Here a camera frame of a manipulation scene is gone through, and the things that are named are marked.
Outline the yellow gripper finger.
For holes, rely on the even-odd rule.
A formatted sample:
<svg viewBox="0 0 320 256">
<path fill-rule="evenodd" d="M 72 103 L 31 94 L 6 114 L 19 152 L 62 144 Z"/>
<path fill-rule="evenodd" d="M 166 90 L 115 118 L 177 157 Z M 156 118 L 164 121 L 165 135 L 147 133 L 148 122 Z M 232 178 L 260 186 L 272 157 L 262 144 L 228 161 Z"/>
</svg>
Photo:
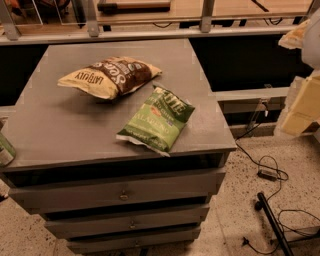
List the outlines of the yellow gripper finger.
<svg viewBox="0 0 320 256">
<path fill-rule="evenodd" d="M 309 76 L 289 108 L 281 129 L 292 136 L 304 132 L 312 122 L 320 118 L 320 76 Z"/>
<path fill-rule="evenodd" d="M 301 49 L 303 46 L 304 34 L 309 23 L 310 20 L 306 20 L 299 24 L 295 29 L 283 35 L 280 38 L 278 45 L 287 49 Z"/>
</svg>

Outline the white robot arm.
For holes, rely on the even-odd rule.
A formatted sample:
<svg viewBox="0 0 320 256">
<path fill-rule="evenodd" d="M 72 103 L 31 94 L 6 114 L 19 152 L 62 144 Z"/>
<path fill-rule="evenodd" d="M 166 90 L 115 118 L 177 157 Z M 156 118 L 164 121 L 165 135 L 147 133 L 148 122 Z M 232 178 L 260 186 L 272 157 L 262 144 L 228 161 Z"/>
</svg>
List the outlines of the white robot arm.
<svg viewBox="0 0 320 256">
<path fill-rule="evenodd" d="M 288 49 L 300 49 L 302 62 L 314 69 L 311 75 L 301 80 L 296 95 L 287 97 L 292 103 L 288 106 L 281 131 L 299 136 L 320 118 L 320 9 L 282 36 L 279 45 Z"/>
</svg>

